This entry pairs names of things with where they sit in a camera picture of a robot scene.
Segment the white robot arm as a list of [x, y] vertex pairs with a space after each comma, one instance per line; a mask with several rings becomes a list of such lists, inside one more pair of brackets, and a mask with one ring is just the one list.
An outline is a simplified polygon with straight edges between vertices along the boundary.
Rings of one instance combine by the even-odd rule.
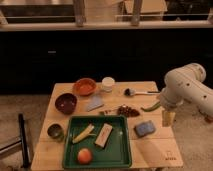
[[213, 89], [203, 84], [205, 78], [206, 71], [198, 63], [170, 70], [165, 75], [165, 87], [158, 96], [160, 105], [164, 108], [163, 127], [173, 124], [174, 109], [181, 106], [184, 101], [195, 104], [204, 115], [205, 121], [213, 123]]

